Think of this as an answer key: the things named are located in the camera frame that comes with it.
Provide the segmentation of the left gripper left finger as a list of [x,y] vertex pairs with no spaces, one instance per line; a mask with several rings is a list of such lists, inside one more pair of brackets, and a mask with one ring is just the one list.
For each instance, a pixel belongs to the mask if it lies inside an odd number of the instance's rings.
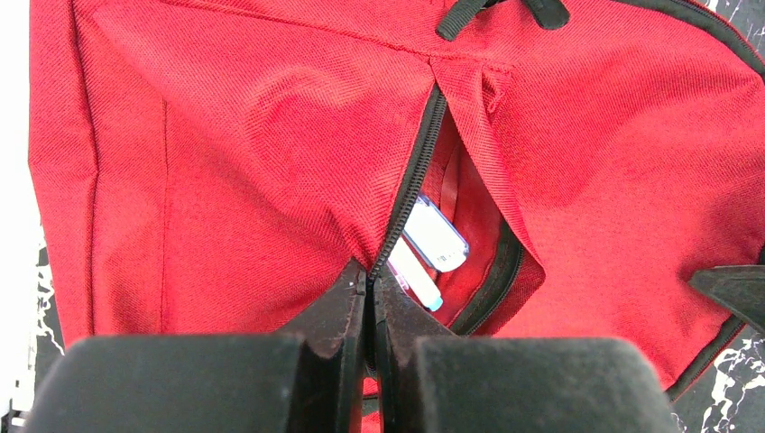
[[364,268],[277,332],[114,336],[78,342],[52,368],[27,432],[357,432]]

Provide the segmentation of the blue white marker pen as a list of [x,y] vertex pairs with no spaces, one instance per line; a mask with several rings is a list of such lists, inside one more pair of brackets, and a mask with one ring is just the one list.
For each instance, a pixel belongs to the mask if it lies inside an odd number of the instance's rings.
[[425,309],[433,312],[442,307],[443,299],[440,290],[404,239],[400,238],[396,241],[389,260],[392,260],[398,270],[405,275],[410,286],[409,291]]

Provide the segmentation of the light blue correction tape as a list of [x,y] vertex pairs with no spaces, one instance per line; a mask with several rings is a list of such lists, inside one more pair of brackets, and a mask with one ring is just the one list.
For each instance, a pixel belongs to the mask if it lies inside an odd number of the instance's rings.
[[423,261],[438,272],[454,271],[469,255],[468,242],[423,193],[412,205],[403,235]]

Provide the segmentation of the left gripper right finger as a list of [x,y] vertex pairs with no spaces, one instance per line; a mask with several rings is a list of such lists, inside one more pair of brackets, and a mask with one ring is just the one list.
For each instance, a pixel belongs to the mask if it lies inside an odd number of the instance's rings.
[[385,432],[673,432],[641,353],[610,338],[452,334],[393,277],[373,287]]

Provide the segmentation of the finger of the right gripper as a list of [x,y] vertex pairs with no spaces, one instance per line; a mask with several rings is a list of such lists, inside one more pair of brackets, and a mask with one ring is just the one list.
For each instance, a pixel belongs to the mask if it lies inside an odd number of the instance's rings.
[[697,271],[689,285],[764,334],[763,265],[717,266]]

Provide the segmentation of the red student backpack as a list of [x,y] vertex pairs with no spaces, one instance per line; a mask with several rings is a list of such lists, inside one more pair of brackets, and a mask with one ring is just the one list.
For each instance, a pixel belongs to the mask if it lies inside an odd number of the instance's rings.
[[[764,266],[764,61],[698,2],[34,1],[30,24],[62,357],[274,333],[357,262],[357,432],[385,432],[373,287],[400,238],[452,334],[623,340],[669,406],[750,327],[689,281]],[[419,193],[469,244],[452,272],[403,235]]]

